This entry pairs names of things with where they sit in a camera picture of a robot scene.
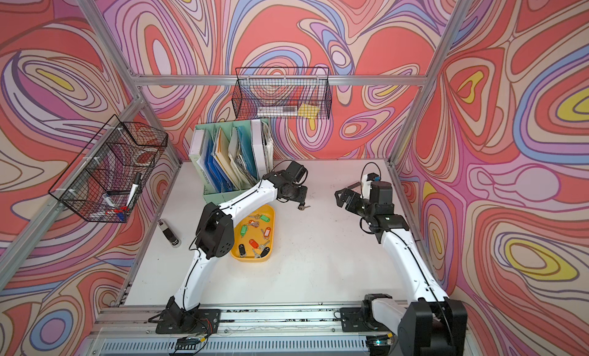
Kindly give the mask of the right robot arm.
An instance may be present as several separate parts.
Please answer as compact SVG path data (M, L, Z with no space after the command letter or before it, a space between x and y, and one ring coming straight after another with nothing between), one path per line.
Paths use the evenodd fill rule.
M335 192L336 204L360 217L360 228L376 237L394 262L406 290L407 304L386 294L368 294L359 308L341 308L345 332L389 331L404 355L462 355L468 313L434 279L405 218L394 211L393 188L386 181L366 181Z

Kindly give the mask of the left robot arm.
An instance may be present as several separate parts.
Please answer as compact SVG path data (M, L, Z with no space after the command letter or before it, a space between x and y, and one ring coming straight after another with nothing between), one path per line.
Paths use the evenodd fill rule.
M148 319L156 325L156 334L174 335L196 333L209 336L216 333L213 319L199 309L202 294L217 262L236 243L234 229L255 210L273 201L295 202L305 209L308 188L304 182L308 170L291 161L284 170L265 174L249 190L221 204L208 203L202 210L196 236L190 244L193 260L182 285L171 296L165 309Z

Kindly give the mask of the key with green square-ish tag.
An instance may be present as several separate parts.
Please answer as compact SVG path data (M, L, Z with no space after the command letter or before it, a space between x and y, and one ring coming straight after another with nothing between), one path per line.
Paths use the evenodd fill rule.
M262 220L262 221L265 221L265 222L269 222L270 221L270 217L269 216L266 216L264 214L251 215L250 218L256 219L256 220Z

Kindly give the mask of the key with red window tag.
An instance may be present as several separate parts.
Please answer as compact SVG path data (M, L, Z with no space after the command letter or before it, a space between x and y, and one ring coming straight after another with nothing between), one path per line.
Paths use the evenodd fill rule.
M264 230L262 230L262 236L264 237L264 239L268 240L271 238L271 232L272 232L272 228L271 227L266 227Z

